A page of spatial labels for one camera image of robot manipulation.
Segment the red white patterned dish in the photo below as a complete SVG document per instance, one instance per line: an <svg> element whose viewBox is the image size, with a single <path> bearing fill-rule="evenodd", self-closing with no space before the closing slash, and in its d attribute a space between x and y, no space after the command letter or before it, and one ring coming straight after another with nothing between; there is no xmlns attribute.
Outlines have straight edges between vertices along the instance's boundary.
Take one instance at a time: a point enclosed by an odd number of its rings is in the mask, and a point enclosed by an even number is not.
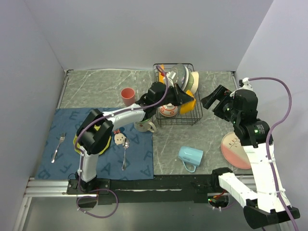
<svg viewBox="0 0 308 231"><path fill-rule="evenodd" d="M173 117L178 113L178 107L171 103L160 106L158 108L159 113L164 117Z"/></svg>

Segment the green square panda dish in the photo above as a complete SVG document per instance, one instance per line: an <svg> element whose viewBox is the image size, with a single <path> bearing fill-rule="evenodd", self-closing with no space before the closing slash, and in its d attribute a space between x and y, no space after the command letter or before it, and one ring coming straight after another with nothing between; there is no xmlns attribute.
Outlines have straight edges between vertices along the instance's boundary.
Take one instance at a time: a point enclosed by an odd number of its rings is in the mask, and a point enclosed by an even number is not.
<svg viewBox="0 0 308 231"><path fill-rule="evenodd" d="M191 72L189 72L189 75L188 75L188 82L187 82L187 85L184 89L184 92L188 91L188 90L191 90L192 89L192 86L194 84L194 77L192 75Z"/></svg>

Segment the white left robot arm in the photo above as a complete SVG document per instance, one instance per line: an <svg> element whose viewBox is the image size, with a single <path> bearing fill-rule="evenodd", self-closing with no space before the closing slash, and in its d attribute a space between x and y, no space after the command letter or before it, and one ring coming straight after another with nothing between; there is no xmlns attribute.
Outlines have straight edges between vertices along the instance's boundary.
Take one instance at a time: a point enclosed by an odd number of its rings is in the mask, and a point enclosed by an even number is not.
<svg viewBox="0 0 308 231"><path fill-rule="evenodd" d="M128 107L109 112L91 110L77 130L74 142L74 148L81 153L77 170L79 189L83 193L91 193L95 189L99 153L109 148L113 131L130 123L150 119L160 106L181 106L193 100L178 84L166 86L154 82L139 100Z"/></svg>

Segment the teal rim white plate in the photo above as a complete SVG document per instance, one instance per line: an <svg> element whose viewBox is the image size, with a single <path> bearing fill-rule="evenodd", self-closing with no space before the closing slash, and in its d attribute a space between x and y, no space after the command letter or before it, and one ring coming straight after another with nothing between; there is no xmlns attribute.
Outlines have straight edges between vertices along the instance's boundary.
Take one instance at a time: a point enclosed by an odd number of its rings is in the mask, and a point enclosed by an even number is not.
<svg viewBox="0 0 308 231"><path fill-rule="evenodd" d="M184 82L183 82L183 85L181 87L182 90L185 90L186 89L186 86L188 84L188 81L189 81L189 70L188 68L185 66L185 78L184 78Z"/></svg>

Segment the blue floral plate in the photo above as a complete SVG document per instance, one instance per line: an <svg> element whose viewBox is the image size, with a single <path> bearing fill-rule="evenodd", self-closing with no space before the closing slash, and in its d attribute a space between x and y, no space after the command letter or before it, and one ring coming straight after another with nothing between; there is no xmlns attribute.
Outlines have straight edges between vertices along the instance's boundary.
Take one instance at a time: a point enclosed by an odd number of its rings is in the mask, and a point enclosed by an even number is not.
<svg viewBox="0 0 308 231"><path fill-rule="evenodd" d="M185 78L184 64L176 64L169 71L176 72L176 77L174 78L174 84L177 84L181 88Z"/></svg>

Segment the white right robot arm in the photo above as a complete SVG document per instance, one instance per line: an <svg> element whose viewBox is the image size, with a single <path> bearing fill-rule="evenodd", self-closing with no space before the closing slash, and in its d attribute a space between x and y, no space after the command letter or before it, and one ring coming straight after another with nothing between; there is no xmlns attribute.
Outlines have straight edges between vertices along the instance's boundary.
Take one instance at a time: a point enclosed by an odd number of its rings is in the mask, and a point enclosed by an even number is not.
<svg viewBox="0 0 308 231"><path fill-rule="evenodd" d="M231 92L219 85L201 103L205 109L218 100L214 115L231 122L235 135L248 156L256 190L242 183L227 167L212 171L210 185L216 192L226 190L241 205L252 229L294 221L299 209L285 195L274 157L273 138L267 122L257 117L258 98L251 87Z"/></svg>

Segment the orange bowl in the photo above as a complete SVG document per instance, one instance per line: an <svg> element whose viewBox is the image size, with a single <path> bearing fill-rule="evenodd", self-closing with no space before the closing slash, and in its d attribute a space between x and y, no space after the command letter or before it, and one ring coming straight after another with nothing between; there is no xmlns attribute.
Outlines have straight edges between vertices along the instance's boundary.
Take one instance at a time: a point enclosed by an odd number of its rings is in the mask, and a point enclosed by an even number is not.
<svg viewBox="0 0 308 231"><path fill-rule="evenodd" d="M181 115L192 111L194 109L195 105L196 105L196 99L195 99L193 93L190 90L187 90L186 93L189 96L193 97L193 101L190 101L190 102L180 106L180 114Z"/></svg>

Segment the orange polka dot plate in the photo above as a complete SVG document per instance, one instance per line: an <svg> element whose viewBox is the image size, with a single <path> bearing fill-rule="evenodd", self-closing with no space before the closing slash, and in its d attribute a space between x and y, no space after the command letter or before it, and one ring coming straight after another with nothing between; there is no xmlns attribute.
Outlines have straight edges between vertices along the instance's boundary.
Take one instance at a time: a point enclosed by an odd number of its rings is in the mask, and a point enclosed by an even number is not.
<svg viewBox="0 0 308 231"><path fill-rule="evenodd" d="M159 64L159 66L161 67L162 70L164 70L164 65L163 64ZM162 73L158 70L158 81L165 83L164 82L164 75L162 75Z"/></svg>

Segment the light blue mug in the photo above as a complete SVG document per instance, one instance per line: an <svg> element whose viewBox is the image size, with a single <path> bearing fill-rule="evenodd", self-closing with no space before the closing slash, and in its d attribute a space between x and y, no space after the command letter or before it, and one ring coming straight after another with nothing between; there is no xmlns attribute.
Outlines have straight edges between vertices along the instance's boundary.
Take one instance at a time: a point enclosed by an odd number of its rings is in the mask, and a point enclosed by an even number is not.
<svg viewBox="0 0 308 231"><path fill-rule="evenodd" d="M204 152L202 150L194 149L187 146L182 146L178 153L178 158L182 161L185 169L194 173L196 168L200 166ZM190 164L194 167L193 170L189 170L186 164Z"/></svg>

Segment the cream square cartoon dish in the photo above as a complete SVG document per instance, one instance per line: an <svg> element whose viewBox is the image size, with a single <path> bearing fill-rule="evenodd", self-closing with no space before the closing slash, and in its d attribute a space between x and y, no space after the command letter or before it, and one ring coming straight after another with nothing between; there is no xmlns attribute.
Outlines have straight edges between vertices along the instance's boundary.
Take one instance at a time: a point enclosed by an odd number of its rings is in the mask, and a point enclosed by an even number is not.
<svg viewBox="0 0 308 231"><path fill-rule="evenodd" d="M192 94L195 94L198 90L199 86L199 73L198 72L191 72L191 75L193 77L193 85L191 87Z"/></svg>

